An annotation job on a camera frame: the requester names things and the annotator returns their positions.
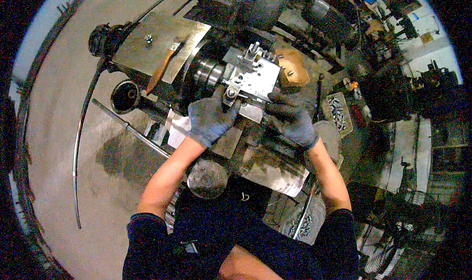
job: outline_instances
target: concrete floor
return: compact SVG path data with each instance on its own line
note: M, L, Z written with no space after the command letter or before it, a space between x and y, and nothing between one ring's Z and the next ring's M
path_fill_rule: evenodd
M52 46L32 90L27 142L34 209L56 259L76 279L121 279L128 246L126 224L149 176L163 162L91 105L80 145L82 229L77 228L72 192L74 140L98 61L87 49L89 35L98 24L132 21L155 1L85 0ZM159 10L173 12L185 1L167 0ZM112 89L125 78L119 72L104 72L93 97L109 107ZM140 130L147 123L140 111L123 118Z

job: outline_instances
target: person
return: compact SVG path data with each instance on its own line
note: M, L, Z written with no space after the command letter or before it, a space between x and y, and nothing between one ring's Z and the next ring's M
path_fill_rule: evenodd
M176 203L174 232L164 214L186 168L224 134L240 101L227 109L224 88L192 103L191 130L146 186L127 225L123 279L357 279L358 253L349 195L341 174L312 128L310 113L283 94L270 93L266 112L280 132L305 150L316 171L327 215L316 242L288 238L241 206L240 197L204 200L189 191Z

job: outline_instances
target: nut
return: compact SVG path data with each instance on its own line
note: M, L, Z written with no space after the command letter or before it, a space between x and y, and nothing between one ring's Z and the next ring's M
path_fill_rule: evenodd
M236 91L233 90L232 88L229 88L227 91L226 91L226 95L230 98L234 98L236 97Z
M152 35L150 35L150 34L145 35L145 41L148 44L150 44L152 42Z

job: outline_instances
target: black shirt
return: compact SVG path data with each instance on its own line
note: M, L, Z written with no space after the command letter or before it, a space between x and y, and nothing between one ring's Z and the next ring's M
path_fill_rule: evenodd
M234 245L260 259L283 279L357 279L353 216L331 213L313 246L288 238L247 211L240 199L202 200L189 193L176 205L174 233L151 213L127 226L123 279L212 279ZM198 253L189 253L193 243Z

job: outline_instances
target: gloved hand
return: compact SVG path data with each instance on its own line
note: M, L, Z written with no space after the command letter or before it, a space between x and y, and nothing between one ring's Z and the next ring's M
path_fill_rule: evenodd
M233 126L241 107L241 101L236 100L233 106L224 112L223 92L224 87L219 85L211 98L195 101L188 106L192 128L187 134L208 148Z
M308 107L310 105L281 93L269 93L268 98L274 103L267 103L265 111L280 121L275 124L280 133L296 142L303 150L314 147L320 137L313 130L312 113Z

